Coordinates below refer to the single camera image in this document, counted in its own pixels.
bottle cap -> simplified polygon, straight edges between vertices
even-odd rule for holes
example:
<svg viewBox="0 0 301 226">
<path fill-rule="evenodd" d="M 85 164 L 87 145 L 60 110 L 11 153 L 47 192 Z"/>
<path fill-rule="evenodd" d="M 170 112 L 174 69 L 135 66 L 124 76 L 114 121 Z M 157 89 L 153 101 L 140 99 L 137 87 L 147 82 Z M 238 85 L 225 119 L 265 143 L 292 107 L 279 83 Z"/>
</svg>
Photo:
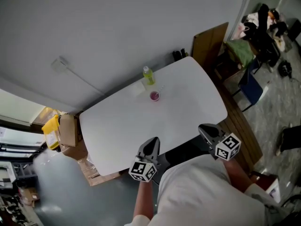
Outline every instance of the bottle cap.
<svg viewBox="0 0 301 226">
<path fill-rule="evenodd" d="M 147 66 L 143 67 L 143 71 L 144 72 L 148 72 L 149 71 L 149 68 Z"/>
</svg>

table top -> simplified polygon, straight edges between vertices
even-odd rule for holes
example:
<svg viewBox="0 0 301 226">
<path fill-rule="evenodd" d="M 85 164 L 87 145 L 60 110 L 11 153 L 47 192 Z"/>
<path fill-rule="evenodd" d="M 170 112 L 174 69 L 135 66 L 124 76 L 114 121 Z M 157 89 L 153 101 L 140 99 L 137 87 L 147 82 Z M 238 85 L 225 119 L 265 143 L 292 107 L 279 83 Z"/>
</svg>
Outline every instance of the table top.
<svg viewBox="0 0 301 226">
<path fill-rule="evenodd" d="M 216 87 L 192 58 L 154 72 L 155 85 L 143 78 L 80 115 L 87 150 L 102 176 L 130 167 L 140 145 L 159 137 L 160 154 L 199 135 L 203 123 L 218 124 L 227 110 Z M 145 85 L 139 95 L 136 85 Z M 151 101 L 154 90 L 159 101 Z"/>
</svg>

bottle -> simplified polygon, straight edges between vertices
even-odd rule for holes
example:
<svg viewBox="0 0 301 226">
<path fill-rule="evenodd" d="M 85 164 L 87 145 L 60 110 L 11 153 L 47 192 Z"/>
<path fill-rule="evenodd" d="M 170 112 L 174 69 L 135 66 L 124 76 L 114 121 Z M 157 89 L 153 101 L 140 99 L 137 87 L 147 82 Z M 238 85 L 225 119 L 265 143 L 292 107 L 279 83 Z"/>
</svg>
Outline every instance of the bottle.
<svg viewBox="0 0 301 226">
<path fill-rule="evenodd" d="M 153 85 L 155 83 L 155 79 L 152 76 L 152 70 L 149 67 L 145 66 L 143 68 L 143 76 L 146 78 L 148 85 Z"/>
</svg>

black chair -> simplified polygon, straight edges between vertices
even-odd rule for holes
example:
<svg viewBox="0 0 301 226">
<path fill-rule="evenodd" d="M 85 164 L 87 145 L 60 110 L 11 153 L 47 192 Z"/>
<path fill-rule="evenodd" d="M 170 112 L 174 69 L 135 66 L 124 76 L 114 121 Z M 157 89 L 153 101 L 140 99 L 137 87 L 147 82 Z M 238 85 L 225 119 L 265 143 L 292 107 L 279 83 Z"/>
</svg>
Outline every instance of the black chair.
<svg viewBox="0 0 301 226">
<path fill-rule="evenodd" d="M 236 91 L 232 96 L 235 96 L 238 92 L 242 92 L 248 101 L 251 103 L 246 109 L 242 112 L 245 112 L 251 106 L 255 105 L 259 100 L 260 96 L 263 93 L 263 89 L 261 88 L 260 84 L 257 80 L 252 76 L 251 72 L 254 69 L 260 68 L 260 63 L 257 59 L 254 59 L 251 64 L 246 68 L 246 72 L 244 76 L 241 78 L 240 82 L 238 83 L 239 90 Z"/>
</svg>

concrete floor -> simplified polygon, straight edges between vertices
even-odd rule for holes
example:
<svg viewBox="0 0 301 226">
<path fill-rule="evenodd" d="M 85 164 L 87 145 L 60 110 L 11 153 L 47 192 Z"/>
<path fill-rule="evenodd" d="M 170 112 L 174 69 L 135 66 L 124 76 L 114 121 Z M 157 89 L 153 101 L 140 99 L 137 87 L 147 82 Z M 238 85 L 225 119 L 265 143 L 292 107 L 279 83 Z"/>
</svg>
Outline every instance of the concrete floor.
<svg viewBox="0 0 301 226">
<path fill-rule="evenodd" d="M 293 44 L 290 51 L 282 54 L 282 57 L 291 63 L 293 77 L 301 81 L 301 58 L 296 44 Z M 230 93 L 238 90 L 242 75 L 243 72 L 225 82 Z M 284 151 L 279 157 L 275 156 L 275 151 L 282 128 L 289 123 L 293 126 L 301 123 L 301 84 L 290 81 L 288 77 L 281 78 L 277 65 L 272 73 L 263 65 L 254 77 L 262 88 L 269 88 L 256 105 L 244 112 L 263 152 L 255 169 L 258 172 L 266 170 L 266 173 L 278 175 L 281 198 L 285 199 L 292 192 L 301 173 L 301 150 Z M 241 109 L 250 105 L 241 92 L 234 99 Z"/>
<path fill-rule="evenodd" d="M 46 150 L 34 160 L 40 201 L 35 212 L 45 226 L 122 226 L 133 217 L 139 182 L 129 175 L 91 187 L 77 162 Z M 154 202 L 158 187 L 154 186 Z"/>
</svg>

